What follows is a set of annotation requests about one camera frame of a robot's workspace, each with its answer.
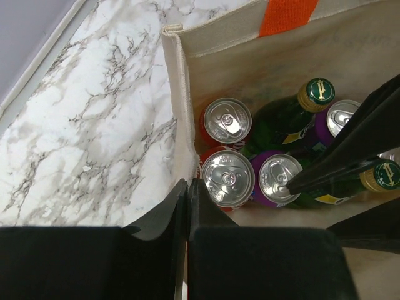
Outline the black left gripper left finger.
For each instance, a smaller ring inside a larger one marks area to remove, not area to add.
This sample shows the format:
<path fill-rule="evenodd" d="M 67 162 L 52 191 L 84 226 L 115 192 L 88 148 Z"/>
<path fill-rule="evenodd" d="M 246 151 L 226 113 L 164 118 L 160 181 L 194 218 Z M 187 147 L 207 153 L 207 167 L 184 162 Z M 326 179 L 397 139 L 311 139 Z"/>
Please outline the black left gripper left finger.
<path fill-rule="evenodd" d="M 181 299 L 188 183 L 125 227 L 1 228 L 2 299 Z"/>

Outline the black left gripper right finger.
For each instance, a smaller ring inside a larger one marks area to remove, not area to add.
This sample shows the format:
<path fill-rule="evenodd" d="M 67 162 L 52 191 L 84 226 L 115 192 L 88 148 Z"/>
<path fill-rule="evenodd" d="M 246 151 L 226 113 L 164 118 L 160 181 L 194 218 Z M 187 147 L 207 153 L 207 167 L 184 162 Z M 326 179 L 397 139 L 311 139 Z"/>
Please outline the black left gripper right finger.
<path fill-rule="evenodd" d="M 189 188 L 189 299 L 357 299 L 344 252 L 327 230 L 241 227 Z"/>

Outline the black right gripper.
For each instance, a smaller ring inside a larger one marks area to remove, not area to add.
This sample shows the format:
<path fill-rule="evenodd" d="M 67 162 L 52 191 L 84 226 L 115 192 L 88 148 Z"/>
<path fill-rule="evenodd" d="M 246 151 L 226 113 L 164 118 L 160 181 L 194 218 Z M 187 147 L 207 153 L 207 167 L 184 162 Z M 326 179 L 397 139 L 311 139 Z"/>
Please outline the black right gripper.
<path fill-rule="evenodd" d="M 399 76 L 385 82 L 362 103 L 332 144 L 287 184 L 291 194 L 318 188 L 358 170 L 362 163 L 399 147 Z M 345 248 L 399 252 L 399 199 L 330 226 Z"/>

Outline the green glass bottle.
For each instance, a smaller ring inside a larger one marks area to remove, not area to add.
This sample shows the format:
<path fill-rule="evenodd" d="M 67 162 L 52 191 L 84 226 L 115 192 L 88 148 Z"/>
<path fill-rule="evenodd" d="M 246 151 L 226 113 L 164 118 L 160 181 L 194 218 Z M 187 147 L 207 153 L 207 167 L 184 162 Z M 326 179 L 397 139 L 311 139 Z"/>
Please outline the green glass bottle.
<path fill-rule="evenodd" d="M 304 83 L 299 91 L 265 104 L 252 119 L 249 139 L 241 149 L 251 158 L 268 150 L 294 149 L 311 126 L 314 115 L 323 111 L 335 98 L 331 81 L 316 77 Z"/>
<path fill-rule="evenodd" d="M 397 189 L 399 189 L 399 164 L 389 159 L 380 159 L 375 166 L 359 174 L 335 179 L 319 189 L 302 193 L 290 206 L 293 208 L 337 206 L 365 191 L 385 193 Z"/>

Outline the purple soda can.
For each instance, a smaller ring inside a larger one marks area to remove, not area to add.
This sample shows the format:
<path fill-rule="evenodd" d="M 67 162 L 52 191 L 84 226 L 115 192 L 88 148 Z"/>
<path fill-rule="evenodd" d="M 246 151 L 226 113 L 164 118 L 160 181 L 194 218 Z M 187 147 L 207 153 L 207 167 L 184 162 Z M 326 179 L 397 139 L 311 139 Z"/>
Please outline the purple soda can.
<path fill-rule="evenodd" d="M 303 167 L 291 155 L 282 151 L 262 152 L 250 159 L 255 172 L 255 185 L 251 199 L 270 208 L 281 208 L 295 201 L 299 194 L 291 194 L 287 183 Z"/>
<path fill-rule="evenodd" d="M 400 164 L 400 149 L 397 147 L 396 149 L 388 150 L 379 155 L 382 159 L 389 159 L 398 164 Z"/>
<path fill-rule="evenodd" d="M 360 105 L 357 101 L 344 99 L 318 112 L 304 137 L 305 149 L 314 154 L 324 152 Z"/>

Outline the red soda can front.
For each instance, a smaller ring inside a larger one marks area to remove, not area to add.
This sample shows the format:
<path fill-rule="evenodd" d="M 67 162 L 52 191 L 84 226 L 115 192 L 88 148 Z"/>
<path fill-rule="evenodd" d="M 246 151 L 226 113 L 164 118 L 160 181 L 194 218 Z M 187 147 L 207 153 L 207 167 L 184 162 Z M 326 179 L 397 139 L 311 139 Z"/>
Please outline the red soda can front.
<path fill-rule="evenodd" d="M 254 191 L 254 168 L 230 147 L 218 146 L 204 152 L 197 176 L 204 180 L 213 202 L 225 212 L 245 205 Z"/>

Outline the red soda can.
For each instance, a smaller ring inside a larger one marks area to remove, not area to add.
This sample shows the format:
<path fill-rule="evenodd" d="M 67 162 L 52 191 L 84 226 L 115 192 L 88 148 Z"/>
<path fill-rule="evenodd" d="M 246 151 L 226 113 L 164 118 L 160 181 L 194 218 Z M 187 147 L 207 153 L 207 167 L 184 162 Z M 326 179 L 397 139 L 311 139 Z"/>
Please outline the red soda can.
<path fill-rule="evenodd" d="M 204 152 L 197 176 L 204 180 L 213 202 L 225 212 L 245 205 L 254 191 L 254 168 L 230 147 L 218 146 Z"/>
<path fill-rule="evenodd" d="M 253 117 L 238 99 L 222 97 L 208 104 L 199 117 L 202 139 L 211 147 L 242 149 L 250 137 Z"/>

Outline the purple soda can front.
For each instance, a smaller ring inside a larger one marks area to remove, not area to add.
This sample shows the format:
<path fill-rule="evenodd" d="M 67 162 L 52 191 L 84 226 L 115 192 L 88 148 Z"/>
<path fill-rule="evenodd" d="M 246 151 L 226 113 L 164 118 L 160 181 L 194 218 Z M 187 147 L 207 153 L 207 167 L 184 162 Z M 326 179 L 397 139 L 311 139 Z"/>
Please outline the purple soda can front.
<path fill-rule="evenodd" d="M 398 164 L 400 164 L 400 149 L 397 147 L 396 149 L 388 150 L 379 155 L 382 159 L 389 159 Z"/>

